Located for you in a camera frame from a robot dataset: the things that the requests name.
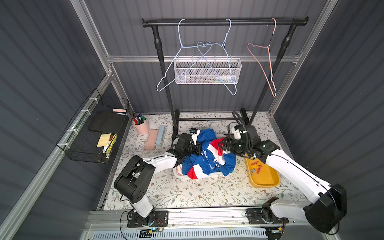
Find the red white blue jacket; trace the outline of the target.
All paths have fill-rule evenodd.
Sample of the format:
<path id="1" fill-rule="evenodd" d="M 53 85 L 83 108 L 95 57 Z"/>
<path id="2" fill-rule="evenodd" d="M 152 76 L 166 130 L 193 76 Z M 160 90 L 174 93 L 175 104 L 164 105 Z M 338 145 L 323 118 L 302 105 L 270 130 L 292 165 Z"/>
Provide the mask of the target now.
<path id="1" fill-rule="evenodd" d="M 237 156 L 231 152 L 223 151 L 219 144 L 225 137 L 218 138 L 212 129 L 200 131 L 197 143 L 202 143 L 203 151 L 200 156 L 190 155 L 178 167 L 182 167 L 182 174 L 186 175 L 195 165 L 200 165 L 203 173 L 209 175 L 222 172 L 226 177 L 231 174 L 237 163 Z"/>

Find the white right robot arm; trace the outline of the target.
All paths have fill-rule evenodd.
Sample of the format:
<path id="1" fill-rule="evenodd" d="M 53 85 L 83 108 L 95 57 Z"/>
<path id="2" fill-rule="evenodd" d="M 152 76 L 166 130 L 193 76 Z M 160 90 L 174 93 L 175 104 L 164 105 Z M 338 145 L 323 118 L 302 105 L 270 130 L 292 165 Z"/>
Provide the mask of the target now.
<path id="1" fill-rule="evenodd" d="M 246 124 L 233 112 L 237 123 L 233 134 L 222 140 L 219 147 L 247 160 L 256 160 L 276 170 L 294 184 L 307 198 L 305 202 L 281 201 L 274 197 L 262 205 L 260 216 L 266 224 L 283 219 L 305 221 L 317 231 L 336 235 L 340 221 L 347 214 L 347 191 L 315 176 L 290 158 L 277 144 L 262 141 L 256 128 Z"/>

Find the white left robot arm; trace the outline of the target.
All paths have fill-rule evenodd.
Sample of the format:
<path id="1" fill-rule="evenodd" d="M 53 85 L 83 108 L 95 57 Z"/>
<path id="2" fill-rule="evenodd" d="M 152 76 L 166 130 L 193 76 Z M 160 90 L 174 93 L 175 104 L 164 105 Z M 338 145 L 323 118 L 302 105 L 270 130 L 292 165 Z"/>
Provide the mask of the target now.
<path id="1" fill-rule="evenodd" d="M 114 188 L 126 197 L 134 211 L 143 219 L 154 215 L 155 207 L 146 197 L 146 192 L 155 174 L 181 165 L 191 155 L 200 154 L 202 144 L 198 134 L 181 134 L 178 141 L 164 154 L 152 158 L 134 155 L 120 172 Z"/>

